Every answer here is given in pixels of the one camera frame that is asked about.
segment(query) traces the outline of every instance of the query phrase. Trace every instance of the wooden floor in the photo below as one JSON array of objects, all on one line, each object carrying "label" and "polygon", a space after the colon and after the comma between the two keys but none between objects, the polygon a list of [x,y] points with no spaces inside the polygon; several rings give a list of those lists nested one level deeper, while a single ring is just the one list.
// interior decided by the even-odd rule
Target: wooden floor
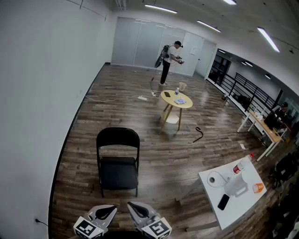
[{"label": "wooden floor", "polygon": [[[140,68],[105,66],[91,87],[88,97],[96,100],[151,96],[150,80],[153,71]],[[158,135],[160,113],[166,106],[162,99],[137,98],[106,103],[85,99],[64,149],[56,180],[52,209],[52,236],[65,239],[73,236],[72,226],[79,216],[95,205],[114,204],[118,208],[110,231],[134,230],[127,201],[150,204],[173,228],[173,239],[257,239],[269,238],[270,230],[263,225],[269,214],[266,207],[277,203],[278,193],[268,181],[269,168],[285,155],[281,143],[271,155],[260,162],[254,160],[268,192],[236,225],[221,231],[219,228],[198,232],[185,232],[185,228],[215,220],[208,199],[201,190],[195,190],[181,204],[175,202],[176,193],[193,183],[197,173],[235,161],[249,153],[258,158],[265,148],[258,141],[259,133],[247,132],[247,124],[240,133],[237,129],[245,118],[231,102],[224,103],[222,93],[200,77],[169,75],[167,87],[158,85],[160,75],[153,81],[155,91],[175,90],[179,82],[187,84],[185,94],[193,107],[183,110],[181,130],[178,125],[166,124]],[[96,137],[106,127],[128,127],[135,130],[141,140],[139,167],[139,197],[134,190],[104,190],[101,197],[96,158]],[[195,130],[200,127],[204,137]],[[134,155],[134,150],[107,147],[106,155]]]}]

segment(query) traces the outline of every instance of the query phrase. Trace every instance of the ceiling light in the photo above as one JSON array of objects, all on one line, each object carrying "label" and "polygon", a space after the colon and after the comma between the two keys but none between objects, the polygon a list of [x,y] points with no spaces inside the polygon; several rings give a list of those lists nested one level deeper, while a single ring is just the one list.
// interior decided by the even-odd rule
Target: ceiling light
[{"label": "ceiling light", "polygon": [[[146,21],[146,20],[141,20],[141,19],[135,19],[135,20],[137,20],[137,21]],[[151,21],[148,21],[148,22],[151,22]]]},{"label": "ceiling light", "polygon": [[272,41],[272,39],[269,37],[268,33],[265,31],[264,28],[257,28],[262,34],[263,36],[267,39],[267,41],[270,43],[270,45],[273,47],[273,49],[277,52],[279,52],[279,49],[277,48],[277,46],[275,45],[275,43]]},{"label": "ceiling light", "polygon": [[229,5],[237,5],[237,3],[234,0],[223,0],[227,2]]},{"label": "ceiling light", "polygon": [[247,65],[253,67],[252,63],[250,63],[250,62],[245,62],[245,63],[246,63]]},{"label": "ceiling light", "polygon": [[207,26],[208,28],[211,28],[211,29],[213,29],[213,30],[215,30],[215,31],[217,31],[217,32],[221,32],[221,31],[219,31],[218,29],[213,28],[212,26],[207,25],[206,23],[204,23],[204,22],[202,22],[202,21],[199,21],[199,20],[198,20],[197,22],[200,23],[200,24],[203,24],[203,25]]},{"label": "ceiling light", "polygon": [[163,8],[163,7],[157,7],[157,6],[154,6],[154,5],[145,4],[145,6],[146,7],[151,7],[151,8],[156,8],[156,9],[163,10],[163,11],[170,12],[170,13],[178,13],[177,11],[172,11],[170,9]]}]

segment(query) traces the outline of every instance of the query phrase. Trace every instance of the man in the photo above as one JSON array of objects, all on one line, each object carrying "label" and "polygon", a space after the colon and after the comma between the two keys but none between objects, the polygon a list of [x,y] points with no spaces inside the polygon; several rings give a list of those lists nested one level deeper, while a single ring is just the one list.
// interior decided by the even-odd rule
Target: man
[{"label": "man", "polygon": [[167,77],[167,74],[169,71],[169,67],[172,63],[177,62],[179,64],[183,64],[182,61],[178,60],[177,56],[176,56],[176,50],[179,49],[181,46],[182,46],[182,43],[179,41],[176,41],[174,43],[174,45],[171,45],[168,48],[167,54],[169,55],[169,57],[165,57],[163,59],[163,62],[162,62],[163,63],[163,71],[162,71],[162,76],[161,76],[159,85],[166,86],[165,80],[166,80],[166,77]]},{"label": "man", "polygon": [[[280,106],[276,106],[273,109],[273,111],[277,115],[276,118],[278,119],[280,125],[282,126],[285,123],[286,119],[287,119],[288,103],[284,102],[281,107]],[[264,146],[269,146],[272,143],[272,141],[269,139],[269,137],[267,136],[267,134],[263,134],[263,136],[260,137],[259,140],[261,142],[263,142]]]}]

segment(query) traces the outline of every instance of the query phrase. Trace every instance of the table leg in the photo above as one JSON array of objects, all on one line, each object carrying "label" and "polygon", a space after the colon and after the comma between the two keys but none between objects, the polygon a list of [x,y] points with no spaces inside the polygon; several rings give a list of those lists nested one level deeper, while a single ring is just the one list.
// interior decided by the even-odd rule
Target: table leg
[{"label": "table leg", "polygon": [[178,131],[181,128],[181,119],[182,119],[182,108],[179,110],[179,122],[178,122]]},{"label": "table leg", "polygon": [[165,112],[167,110],[168,106],[169,106],[169,104],[167,104],[167,106],[165,107],[165,109],[163,110],[163,112]]},{"label": "table leg", "polygon": [[275,144],[274,142],[271,143],[271,145],[265,150],[265,152],[263,152],[263,154],[257,159],[258,162],[261,160],[261,158],[264,157],[266,153],[270,151],[270,149],[274,146],[274,144]]},{"label": "table leg", "polygon": [[277,144],[279,143],[280,141],[278,141],[273,147],[272,149],[266,154],[266,157],[271,154],[271,152],[273,151],[273,149],[277,146]]},{"label": "table leg", "polygon": [[215,221],[215,222],[203,224],[200,226],[187,227],[186,232],[199,231],[199,230],[204,230],[204,229],[213,228],[213,227],[217,227],[217,226],[219,226],[219,224],[217,221]]},{"label": "table leg", "polygon": [[241,124],[241,126],[240,126],[240,128],[237,130],[237,132],[240,132],[240,130],[243,128],[243,126],[245,125],[246,121],[248,120],[249,116],[250,116],[250,113],[248,113],[246,119],[243,121],[243,123]]},{"label": "table leg", "polygon": [[196,180],[191,185],[184,187],[183,192],[176,197],[176,201],[182,200],[189,192],[198,188],[199,186],[202,186],[200,178],[198,178],[198,180]]},{"label": "table leg", "polygon": [[256,121],[254,120],[253,123],[252,123],[252,125],[250,126],[248,132],[252,129],[252,127],[254,126],[254,123],[255,123],[255,122],[256,122]]},{"label": "table leg", "polygon": [[170,106],[169,111],[167,113],[167,116],[165,117],[165,120],[164,120],[164,122],[163,122],[163,124],[161,126],[161,130],[160,130],[159,134],[162,132],[162,129],[163,129],[163,127],[164,127],[164,125],[165,125],[165,123],[166,123],[166,121],[168,119],[168,116],[170,115],[170,112],[171,112],[172,108],[173,108],[173,106]]}]

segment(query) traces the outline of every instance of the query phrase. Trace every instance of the black smartphone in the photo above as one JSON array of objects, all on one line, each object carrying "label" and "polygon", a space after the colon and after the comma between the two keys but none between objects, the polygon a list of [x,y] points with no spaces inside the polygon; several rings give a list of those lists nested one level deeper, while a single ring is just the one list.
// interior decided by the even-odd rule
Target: black smartphone
[{"label": "black smartphone", "polygon": [[224,194],[220,203],[218,204],[218,208],[223,211],[226,207],[226,204],[228,204],[228,200],[229,200],[229,196]]}]

